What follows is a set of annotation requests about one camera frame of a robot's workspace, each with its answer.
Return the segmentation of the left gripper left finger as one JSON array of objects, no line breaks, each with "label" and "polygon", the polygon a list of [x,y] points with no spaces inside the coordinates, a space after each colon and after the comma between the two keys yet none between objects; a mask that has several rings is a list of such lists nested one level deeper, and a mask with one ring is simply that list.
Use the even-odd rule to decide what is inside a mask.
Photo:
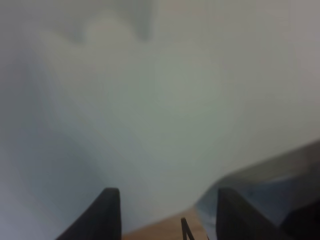
[{"label": "left gripper left finger", "polygon": [[121,198],[117,188],[105,188],[59,240],[120,240]]}]

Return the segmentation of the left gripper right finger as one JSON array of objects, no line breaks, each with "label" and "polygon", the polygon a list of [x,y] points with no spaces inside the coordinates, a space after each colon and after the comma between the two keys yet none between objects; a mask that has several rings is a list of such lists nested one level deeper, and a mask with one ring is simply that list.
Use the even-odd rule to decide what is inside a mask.
[{"label": "left gripper right finger", "polygon": [[218,240],[286,240],[288,236],[231,188],[217,197]]}]

